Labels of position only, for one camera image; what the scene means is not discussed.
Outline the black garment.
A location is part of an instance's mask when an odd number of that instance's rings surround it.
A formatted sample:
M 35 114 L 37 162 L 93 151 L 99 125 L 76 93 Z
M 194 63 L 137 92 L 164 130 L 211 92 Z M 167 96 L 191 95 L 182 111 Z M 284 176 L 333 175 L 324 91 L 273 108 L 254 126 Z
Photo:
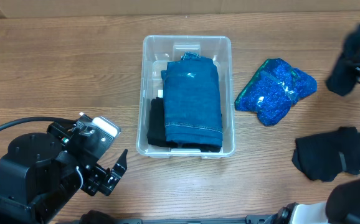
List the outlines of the black garment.
M 360 174 L 360 132 L 355 127 L 295 139 L 292 163 L 308 179 L 331 182 L 346 172 Z
M 151 100 L 149 111 L 149 129 L 147 133 L 148 144 L 159 147 L 199 149 L 201 152 L 220 152 L 221 147 L 208 144 L 177 144 L 166 140 L 164 126 L 164 103 L 163 99 L 156 97 Z
M 356 84 L 359 84 L 359 54 L 360 24 L 344 40 L 341 54 L 334 65 L 331 75 L 326 80 L 326 86 L 329 91 L 339 96 L 345 96 L 353 90 Z

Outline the blue sequin fabric bundle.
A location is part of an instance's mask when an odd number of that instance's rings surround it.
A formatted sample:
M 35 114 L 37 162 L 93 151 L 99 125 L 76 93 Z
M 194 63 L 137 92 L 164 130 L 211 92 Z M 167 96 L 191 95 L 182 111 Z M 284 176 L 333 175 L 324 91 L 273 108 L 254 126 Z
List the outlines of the blue sequin fabric bundle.
M 300 99 L 317 91 L 316 80 L 281 58 L 270 58 L 257 69 L 235 99 L 237 111 L 257 114 L 265 126 L 274 126 Z

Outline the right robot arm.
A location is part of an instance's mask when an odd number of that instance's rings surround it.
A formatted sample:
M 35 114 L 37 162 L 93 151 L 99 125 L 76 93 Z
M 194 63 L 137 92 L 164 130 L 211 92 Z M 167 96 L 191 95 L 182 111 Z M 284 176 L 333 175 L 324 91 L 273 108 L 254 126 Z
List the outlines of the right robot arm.
M 360 84 L 360 49 L 344 48 L 326 84 L 330 91 L 347 95 Z M 291 203 L 265 219 L 265 223 L 360 223 L 360 179 L 337 186 L 326 202 Z

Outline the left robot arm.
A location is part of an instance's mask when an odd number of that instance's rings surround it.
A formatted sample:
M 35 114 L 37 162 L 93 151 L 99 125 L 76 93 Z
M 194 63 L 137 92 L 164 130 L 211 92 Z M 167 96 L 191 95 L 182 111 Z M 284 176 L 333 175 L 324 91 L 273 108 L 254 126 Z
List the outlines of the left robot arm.
M 50 125 L 15 138 L 0 158 L 0 223 L 48 223 L 79 190 L 109 196 L 127 170 L 126 151 L 111 169 L 98 164 L 121 133 L 104 117 L 22 118 L 0 131 L 33 121 Z

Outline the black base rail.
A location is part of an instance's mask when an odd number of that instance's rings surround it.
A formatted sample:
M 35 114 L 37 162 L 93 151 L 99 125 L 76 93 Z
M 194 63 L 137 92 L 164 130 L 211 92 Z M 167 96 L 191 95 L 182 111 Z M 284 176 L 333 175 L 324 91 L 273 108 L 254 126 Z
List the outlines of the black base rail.
M 203 218 L 203 219 L 162 219 L 142 220 L 140 218 L 114 218 L 105 213 L 91 210 L 78 220 L 57 222 L 57 224 L 258 224 L 275 223 L 277 214 L 247 215 L 245 218 Z

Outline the clear plastic storage container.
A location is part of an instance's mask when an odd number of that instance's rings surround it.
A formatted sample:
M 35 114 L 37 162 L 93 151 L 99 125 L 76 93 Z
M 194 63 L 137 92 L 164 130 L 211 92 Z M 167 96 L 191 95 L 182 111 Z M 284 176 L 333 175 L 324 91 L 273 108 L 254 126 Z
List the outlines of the clear plastic storage container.
M 163 90 L 161 71 L 167 63 L 178 61 L 186 52 L 211 58 L 217 67 L 222 112 L 223 147 L 220 152 L 201 152 L 199 149 L 159 147 L 148 144 L 151 100 Z M 140 107 L 136 149 L 143 156 L 169 158 L 194 156 L 204 159 L 229 157 L 235 152 L 234 86 L 232 78 L 232 46 L 226 36 L 149 35 L 143 41 Z

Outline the blue denim jeans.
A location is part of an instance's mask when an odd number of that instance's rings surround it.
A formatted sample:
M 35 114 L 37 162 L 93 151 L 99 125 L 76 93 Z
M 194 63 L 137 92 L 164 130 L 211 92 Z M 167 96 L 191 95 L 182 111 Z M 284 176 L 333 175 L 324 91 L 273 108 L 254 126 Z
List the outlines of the blue denim jeans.
M 168 62 L 161 78 L 166 140 L 222 147 L 219 75 L 212 59 L 186 52 Z

